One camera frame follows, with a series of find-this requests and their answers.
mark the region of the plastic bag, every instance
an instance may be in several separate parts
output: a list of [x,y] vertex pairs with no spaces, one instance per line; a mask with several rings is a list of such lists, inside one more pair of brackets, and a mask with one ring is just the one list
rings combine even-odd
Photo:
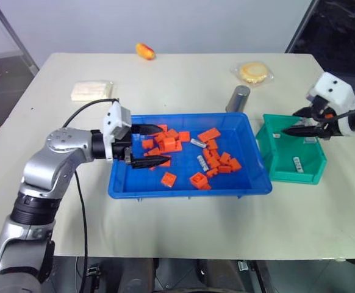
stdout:
[[231,68],[231,72],[249,87],[257,87],[274,79],[269,67],[260,61],[237,63]]

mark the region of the white table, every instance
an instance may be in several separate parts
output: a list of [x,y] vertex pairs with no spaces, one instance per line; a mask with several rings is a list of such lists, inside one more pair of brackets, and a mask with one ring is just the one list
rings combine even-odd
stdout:
[[[322,72],[310,55],[54,54],[0,129],[0,230],[12,210],[26,161],[82,103],[70,100],[81,80],[115,83],[114,98],[133,114],[224,112],[238,80],[235,62],[263,60],[271,84],[253,89],[246,105],[254,132],[263,113],[291,114]],[[71,124],[96,129],[109,105]],[[355,258],[355,137],[321,141],[328,164],[317,186],[273,183],[269,195],[113,200],[110,165],[78,169],[88,218],[90,256],[322,259]],[[81,206],[74,180],[57,213],[57,255],[82,255]]]

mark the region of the metal can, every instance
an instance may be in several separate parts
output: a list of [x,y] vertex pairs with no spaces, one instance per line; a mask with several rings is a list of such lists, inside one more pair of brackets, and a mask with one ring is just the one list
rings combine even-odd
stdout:
[[226,112],[243,112],[248,96],[251,93],[249,87],[245,85],[238,85],[234,89],[232,98],[226,106]]

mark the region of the floor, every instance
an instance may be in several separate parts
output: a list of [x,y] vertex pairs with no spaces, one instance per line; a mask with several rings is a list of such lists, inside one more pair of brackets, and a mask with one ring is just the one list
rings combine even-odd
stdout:
[[[100,263],[103,260],[107,259],[90,258],[89,264]],[[80,278],[75,277],[75,261],[74,257],[55,257],[52,274],[43,283],[42,292],[75,293],[75,278],[77,290],[81,283]],[[119,266],[121,259],[117,259],[116,262]],[[195,264],[196,261],[193,259],[160,259],[156,270],[155,290],[203,288],[204,285],[198,280]],[[82,258],[79,258],[80,271],[81,267]],[[349,262],[267,261],[267,267],[276,293],[355,292],[355,265]],[[249,274],[254,288],[249,292],[261,292],[255,274],[253,272]],[[104,288],[102,284],[100,292],[105,292]]]

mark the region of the black cable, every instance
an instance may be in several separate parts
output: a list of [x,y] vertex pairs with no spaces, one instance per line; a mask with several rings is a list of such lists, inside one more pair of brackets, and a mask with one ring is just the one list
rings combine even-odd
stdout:
[[117,99],[96,99],[92,102],[89,102],[88,104],[85,104],[84,106],[82,106],[80,109],[78,109],[77,111],[75,111],[75,113],[72,114],[71,117],[69,117],[67,119],[67,121],[63,124],[62,127],[67,127],[68,124],[81,112],[83,111],[84,109],[88,108],[89,106],[92,106],[94,104],[98,104],[98,103],[103,103],[103,102],[119,102]]
[[[89,102],[79,108],[75,113],[72,114],[71,117],[67,119],[67,121],[63,124],[62,127],[67,127],[69,123],[84,109],[88,108],[91,105],[98,104],[98,103],[103,103],[103,102],[119,102],[117,99],[96,99],[92,102]],[[87,216],[85,215],[85,205],[84,205],[84,199],[82,197],[82,192],[81,192],[81,187],[80,187],[80,180],[79,180],[79,175],[77,174],[77,171],[74,172],[74,176],[76,177],[76,183],[77,183],[77,190],[79,191],[79,197],[80,197],[80,202],[81,202],[81,209],[82,209],[82,221],[84,224],[84,265],[83,265],[83,270],[82,270],[82,277],[81,277],[81,286],[79,293],[84,292],[84,287],[85,287],[85,279],[87,277],[87,267],[88,267],[88,230],[87,230]]]
[[334,122],[334,121],[337,121],[339,119],[342,119],[342,118],[345,118],[347,116],[350,116],[350,115],[353,115],[355,114],[355,110],[352,110],[352,111],[349,111],[349,112],[345,112],[343,114],[340,114],[340,115],[336,115],[332,118],[317,118],[317,117],[313,117],[314,120],[320,122],[320,123],[330,123],[330,122]]
[[87,276],[87,267],[88,267],[88,230],[87,230],[87,218],[85,216],[85,205],[84,199],[82,197],[81,187],[80,187],[80,179],[77,171],[74,171],[74,176],[76,177],[77,182],[77,190],[79,191],[80,201],[81,201],[81,210],[82,210],[82,221],[84,224],[84,266],[82,269],[82,278],[81,278],[81,286],[80,293],[84,292],[85,287],[85,278]]

